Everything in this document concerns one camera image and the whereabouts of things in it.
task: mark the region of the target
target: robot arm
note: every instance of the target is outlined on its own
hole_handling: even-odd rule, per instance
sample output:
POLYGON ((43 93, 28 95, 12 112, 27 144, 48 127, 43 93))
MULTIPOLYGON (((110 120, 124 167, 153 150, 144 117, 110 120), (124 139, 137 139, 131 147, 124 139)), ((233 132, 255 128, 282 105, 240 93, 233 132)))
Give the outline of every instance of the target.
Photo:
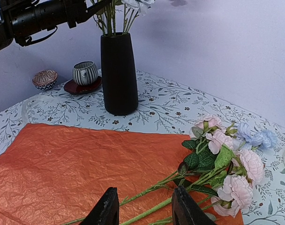
POLYGON ((110 4, 102 0, 87 8, 85 0, 0 0, 0 50, 9 46, 13 39, 20 46, 28 46, 46 40, 57 30, 57 25, 67 23, 73 28, 110 4), (39 40, 31 35, 41 30, 55 31, 39 40))

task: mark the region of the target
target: striped cup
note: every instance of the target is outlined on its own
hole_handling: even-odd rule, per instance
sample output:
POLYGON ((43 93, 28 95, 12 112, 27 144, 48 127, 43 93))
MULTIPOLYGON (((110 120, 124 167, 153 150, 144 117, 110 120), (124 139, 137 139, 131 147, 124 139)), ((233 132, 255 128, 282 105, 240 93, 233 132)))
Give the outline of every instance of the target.
POLYGON ((76 84, 86 86, 94 83, 98 78, 98 68, 94 62, 81 62, 74 65, 73 80, 76 84))

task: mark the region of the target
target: dark red saucer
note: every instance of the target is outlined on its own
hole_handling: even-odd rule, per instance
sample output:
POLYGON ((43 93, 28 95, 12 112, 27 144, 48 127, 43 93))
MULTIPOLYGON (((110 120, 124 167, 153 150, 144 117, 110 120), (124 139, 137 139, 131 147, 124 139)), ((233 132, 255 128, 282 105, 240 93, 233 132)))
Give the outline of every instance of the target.
POLYGON ((72 95, 83 95, 95 91, 101 86, 101 84, 102 78, 99 76, 94 83, 87 86, 78 85, 74 80, 70 80, 64 85, 63 89, 72 95))

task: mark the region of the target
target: floral tablecloth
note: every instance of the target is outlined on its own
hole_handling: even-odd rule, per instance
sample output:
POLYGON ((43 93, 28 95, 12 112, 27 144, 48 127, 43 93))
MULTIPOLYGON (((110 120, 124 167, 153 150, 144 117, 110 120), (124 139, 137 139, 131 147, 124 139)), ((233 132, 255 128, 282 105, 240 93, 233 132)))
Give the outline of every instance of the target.
POLYGON ((135 113, 119 117, 106 112, 103 93, 72 96, 63 84, 42 92, 0 113, 0 154, 4 153, 26 123, 112 129, 143 133, 188 134, 204 114, 232 122, 247 122, 253 131, 270 129, 278 137, 277 146, 257 152, 265 163, 265 178, 255 185, 251 207, 243 210, 246 225, 285 225, 285 128, 252 112, 164 78, 137 71, 139 107, 135 113))

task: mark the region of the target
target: blue flower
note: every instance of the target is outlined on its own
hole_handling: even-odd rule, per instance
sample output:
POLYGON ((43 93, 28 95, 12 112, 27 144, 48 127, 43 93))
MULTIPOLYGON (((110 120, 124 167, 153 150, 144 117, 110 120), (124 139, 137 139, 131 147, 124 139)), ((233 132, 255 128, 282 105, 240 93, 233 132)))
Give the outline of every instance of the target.
POLYGON ((251 128, 247 123, 240 123, 237 127, 237 136, 244 138, 252 146, 259 146, 263 142, 262 135, 251 135, 251 128))
POLYGON ((254 136, 262 138, 262 144, 259 146, 259 150, 274 148, 277 144, 277 136, 270 130, 262 130, 254 136))

